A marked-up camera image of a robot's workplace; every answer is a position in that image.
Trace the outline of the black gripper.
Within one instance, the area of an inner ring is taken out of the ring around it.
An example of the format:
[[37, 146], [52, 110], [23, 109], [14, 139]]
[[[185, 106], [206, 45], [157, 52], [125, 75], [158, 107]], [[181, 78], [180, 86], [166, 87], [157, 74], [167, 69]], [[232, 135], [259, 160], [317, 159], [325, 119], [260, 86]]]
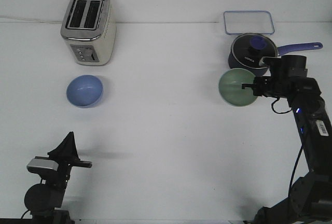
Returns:
[[307, 76], [307, 57], [303, 55], [263, 57], [260, 62], [268, 67], [270, 76], [255, 77], [253, 83], [241, 84], [242, 89], [253, 89], [255, 96], [287, 97], [293, 78]]
[[91, 168], [92, 162], [79, 159], [74, 132], [70, 131], [58, 147], [47, 153], [58, 167], [46, 181], [66, 183], [70, 179], [72, 167]]

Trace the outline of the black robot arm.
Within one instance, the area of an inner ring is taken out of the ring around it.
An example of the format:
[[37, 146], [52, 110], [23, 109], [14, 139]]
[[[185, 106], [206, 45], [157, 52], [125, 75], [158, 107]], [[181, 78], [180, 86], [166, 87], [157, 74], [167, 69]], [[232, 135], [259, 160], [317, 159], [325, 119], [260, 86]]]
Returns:
[[28, 172], [40, 176], [40, 183], [28, 189], [24, 205], [32, 223], [75, 223], [69, 211], [60, 209], [67, 183], [73, 167], [91, 168], [92, 163], [79, 158], [72, 131], [47, 155], [35, 156], [26, 166]]
[[255, 77], [255, 96], [285, 98], [294, 114], [308, 173], [290, 182], [288, 196], [273, 207], [262, 207], [252, 223], [312, 223], [331, 220], [331, 122], [317, 81], [307, 76], [307, 58], [263, 57], [270, 76]]

